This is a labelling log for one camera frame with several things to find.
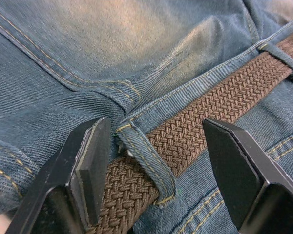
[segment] black clamp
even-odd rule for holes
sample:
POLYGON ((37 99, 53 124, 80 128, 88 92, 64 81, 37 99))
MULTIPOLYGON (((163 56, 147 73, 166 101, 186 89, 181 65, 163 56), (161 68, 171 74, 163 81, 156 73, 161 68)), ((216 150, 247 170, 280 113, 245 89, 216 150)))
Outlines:
POLYGON ((203 123, 217 185, 241 234, 293 234, 293 181, 235 125, 203 123))
POLYGON ((40 169, 6 234, 82 234, 98 223, 110 121, 82 123, 40 169))

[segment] jeans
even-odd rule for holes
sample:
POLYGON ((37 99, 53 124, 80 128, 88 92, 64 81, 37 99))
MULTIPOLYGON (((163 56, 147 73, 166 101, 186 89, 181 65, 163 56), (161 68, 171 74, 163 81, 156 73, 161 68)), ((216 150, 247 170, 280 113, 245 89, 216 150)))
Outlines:
MULTIPOLYGON (((291 33, 293 0, 0 1, 0 212, 20 204, 74 127, 108 117, 110 160, 123 145, 117 129, 132 123, 128 134, 164 181, 161 197, 175 197, 150 206, 136 233, 236 232, 207 152, 172 179, 141 139, 258 46, 291 33)), ((237 124, 293 179, 293 83, 282 82, 237 124)))

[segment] braided elastic belt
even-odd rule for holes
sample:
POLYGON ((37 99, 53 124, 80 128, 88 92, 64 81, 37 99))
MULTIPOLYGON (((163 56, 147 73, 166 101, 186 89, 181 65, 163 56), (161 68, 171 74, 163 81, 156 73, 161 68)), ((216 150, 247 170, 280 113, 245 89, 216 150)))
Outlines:
MULTIPOLYGON (((293 34, 278 47, 293 58, 293 34)), ((289 66, 263 52, 147 137, 174 175, 180 176, 206 149, 205 118, 236 122, 291 73, 289 66)), ((88 233, 126 233, 158 196, 135 159, 116 159, 108 167, 99 224, 88 233)))

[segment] denim belt loop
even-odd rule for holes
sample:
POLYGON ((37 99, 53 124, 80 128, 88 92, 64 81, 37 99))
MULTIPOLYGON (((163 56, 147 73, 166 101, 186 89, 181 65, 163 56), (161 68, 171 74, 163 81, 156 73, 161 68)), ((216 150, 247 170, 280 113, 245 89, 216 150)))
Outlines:
POLYGON ((116 133, 145 172, 156 184, 160 197, 154 203, 164 208, 176 197, 176 181, 171 168, 162 160, 146 136, 133 122, 122 124, 116 133))
POLYGON ((290 67, 293 70, 293 58, 288 55, 286 52, 284 52, 282 49, 280 49, 278 46, 267 42, 263 43, 257 48, 260 52, 266 51, 272 56, 278 58, 283 63, 285 63, 288 67, 290 67))

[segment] woven texture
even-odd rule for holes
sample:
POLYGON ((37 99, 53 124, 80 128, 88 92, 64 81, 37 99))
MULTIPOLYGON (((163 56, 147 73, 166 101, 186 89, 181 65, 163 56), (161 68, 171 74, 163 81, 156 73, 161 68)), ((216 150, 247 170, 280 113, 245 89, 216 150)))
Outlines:
MULTIPOLYGON (((293 35, 278 46, 293 57, 293 35)), ((147 137, 179 176, 206 149, 205 118, 234 123, 291 72, 287 65, 263 52, 147 137)), ((158 195, 155 184, 133 158, 115 160, 108 167, 99 225, 88 233, 126 233, 158 195)))

